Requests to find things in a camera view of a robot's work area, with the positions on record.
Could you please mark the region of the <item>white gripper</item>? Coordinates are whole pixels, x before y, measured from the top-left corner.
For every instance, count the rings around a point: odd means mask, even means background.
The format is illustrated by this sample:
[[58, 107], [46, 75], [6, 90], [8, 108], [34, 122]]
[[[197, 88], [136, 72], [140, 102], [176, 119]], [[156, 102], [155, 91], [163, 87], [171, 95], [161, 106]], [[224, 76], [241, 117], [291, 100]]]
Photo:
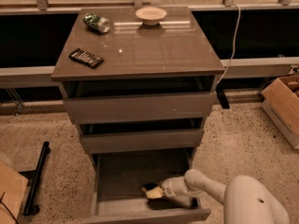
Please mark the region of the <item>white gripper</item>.
[[161, 187], [155, 187], [146, 191], [149, 200], [161, 199], [163, 196], [167, 198], [175, 198], [178, 196], [192, 197], [192, 192], [187, 186], [183, 176], [167, 178]]

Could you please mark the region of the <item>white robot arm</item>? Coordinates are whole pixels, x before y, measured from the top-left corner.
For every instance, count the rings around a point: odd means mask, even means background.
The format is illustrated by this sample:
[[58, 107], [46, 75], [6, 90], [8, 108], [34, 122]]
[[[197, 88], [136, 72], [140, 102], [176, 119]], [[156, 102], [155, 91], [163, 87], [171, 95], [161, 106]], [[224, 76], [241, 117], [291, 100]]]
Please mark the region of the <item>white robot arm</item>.
[[223, 206], [224, 224], [290, 224], [285, 207], [265, 185], [248, 175], [238, 175], [224, 185], [190, 169], [183, 176], [142, 189], [149, 200], [197, 198], [203, 191]]

